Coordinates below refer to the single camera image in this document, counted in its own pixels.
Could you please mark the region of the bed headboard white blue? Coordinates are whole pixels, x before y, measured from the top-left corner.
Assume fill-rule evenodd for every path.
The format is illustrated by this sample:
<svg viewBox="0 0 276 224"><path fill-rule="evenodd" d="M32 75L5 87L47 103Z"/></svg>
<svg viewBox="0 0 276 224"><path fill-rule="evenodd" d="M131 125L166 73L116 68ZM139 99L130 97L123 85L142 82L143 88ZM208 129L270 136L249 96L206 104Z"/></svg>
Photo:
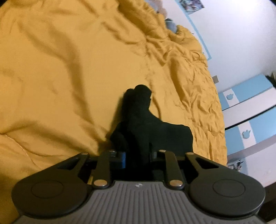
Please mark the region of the bed headboard white blue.
<svg viewBox="0 0 276 224"><path fill-rule="evenodd" d="M145 0L155 12L157 12L157 7L155 2L152 0ZM203 54L205 55L207 60L211 59L211 55L209 50L207 49L206 44L202 36L200 35L198 29L196 28L194 22L192 21L190 14L187 14L184 9L180 6L178 1L163 1L163 7L167 11L168 18L172 19L174 23L178 26L181 25L187 28L194 37L199 41L202 47Z"/></svg>

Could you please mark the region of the anime poster strip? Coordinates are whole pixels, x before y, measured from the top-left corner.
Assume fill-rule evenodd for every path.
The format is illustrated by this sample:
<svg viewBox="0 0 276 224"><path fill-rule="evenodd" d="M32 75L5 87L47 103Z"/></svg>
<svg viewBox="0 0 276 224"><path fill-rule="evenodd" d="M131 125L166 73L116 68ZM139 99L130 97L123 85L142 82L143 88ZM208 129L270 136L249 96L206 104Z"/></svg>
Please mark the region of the anime poster strip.
<svg viewBox="0 0 276 224"><path fill-rule="evenodd" d="M204 8L200 0L179 0L178 2L187 14L193 14Z"/></svg>

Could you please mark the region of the black garment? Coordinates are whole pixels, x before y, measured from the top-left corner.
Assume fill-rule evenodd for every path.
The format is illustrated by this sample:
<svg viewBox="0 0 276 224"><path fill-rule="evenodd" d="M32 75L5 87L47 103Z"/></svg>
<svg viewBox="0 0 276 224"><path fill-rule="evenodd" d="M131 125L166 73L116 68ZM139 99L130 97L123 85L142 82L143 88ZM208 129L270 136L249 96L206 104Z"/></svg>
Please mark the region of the black garment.
<svg viewBox="0 0 276 224"><path fill-rule="evenodd" d="M171 151L176 156L193 151L191 129L154 116L149 110L151 95L151 90L145 85L124 93L121 120L110 137L112 149L125 153L129 165L149 164L154 152L159 150Z"/></svg>

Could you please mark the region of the blue plush toy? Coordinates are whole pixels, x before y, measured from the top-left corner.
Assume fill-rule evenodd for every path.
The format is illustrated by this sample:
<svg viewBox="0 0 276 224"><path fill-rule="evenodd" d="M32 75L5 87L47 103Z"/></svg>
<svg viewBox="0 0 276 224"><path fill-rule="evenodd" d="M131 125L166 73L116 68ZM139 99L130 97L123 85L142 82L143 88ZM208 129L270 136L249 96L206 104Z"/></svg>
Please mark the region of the blue plush toy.
<svg viewBox="0 0 276 224"><path fill-rule="evenodd" d="M177 32L177 25L174 23L174 21L172 19L168 18L167 11L163 7L163 1L157 0L157 1L154 1L154 2L155 2L155 5L157 7L157 12L159 14L162 14L165 18L165 24L166 24L167 29L171 30L173 33L176 33Z"/></svg>

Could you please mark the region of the blue white wardrobe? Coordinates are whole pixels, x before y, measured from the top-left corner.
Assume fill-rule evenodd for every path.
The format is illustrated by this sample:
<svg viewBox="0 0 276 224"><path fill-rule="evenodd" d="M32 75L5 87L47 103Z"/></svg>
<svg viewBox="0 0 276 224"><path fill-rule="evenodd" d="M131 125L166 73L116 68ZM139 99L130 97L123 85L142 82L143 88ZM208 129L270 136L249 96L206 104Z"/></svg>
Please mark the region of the blue white wardrobe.
<svg viewBox="0 0 276 224"><path fill-rule="evenodd" d="M228 167L275 182L275 87L257 75L218 94L225 123Z"/></svg>

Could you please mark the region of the mustard yellow duvet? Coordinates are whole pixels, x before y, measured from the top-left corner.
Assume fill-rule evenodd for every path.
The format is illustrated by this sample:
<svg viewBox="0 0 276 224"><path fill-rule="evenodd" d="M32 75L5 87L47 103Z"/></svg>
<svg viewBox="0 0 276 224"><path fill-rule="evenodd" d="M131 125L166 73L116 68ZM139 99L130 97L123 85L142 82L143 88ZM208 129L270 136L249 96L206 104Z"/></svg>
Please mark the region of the mustard yellow duvet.
<svg viewBox="0 0 276 224"><path fill-rule="evenodd" d="M1 223L15 183L109 146L124 92L152 90L150 111L191 128L195 153L225 165L223 114L192 33L166 28L145 1L7 1L1 6Z"/></svg>

